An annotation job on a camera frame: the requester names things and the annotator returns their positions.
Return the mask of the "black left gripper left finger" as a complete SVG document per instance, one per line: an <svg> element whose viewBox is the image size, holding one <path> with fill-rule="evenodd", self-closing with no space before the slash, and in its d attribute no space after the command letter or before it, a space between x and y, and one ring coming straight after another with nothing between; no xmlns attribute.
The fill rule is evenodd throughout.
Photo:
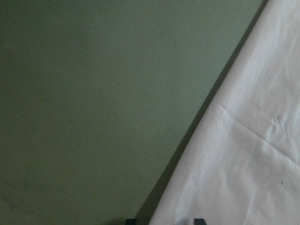
<svg viewBox="0 0 300 225"><path fill-rule="evenodd" d="M128 218L125 220L125 225L137 225L136 218Z"/></svg>

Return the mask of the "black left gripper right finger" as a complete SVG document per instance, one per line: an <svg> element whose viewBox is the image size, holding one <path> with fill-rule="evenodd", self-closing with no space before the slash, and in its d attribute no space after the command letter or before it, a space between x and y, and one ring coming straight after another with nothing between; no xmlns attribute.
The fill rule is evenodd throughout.
<svg viewBox="0 0 300 225"><path fill-rule="evenodd" d="M205 219L203 219L203 218L194 218L194 225L205 225Z"/></svg>

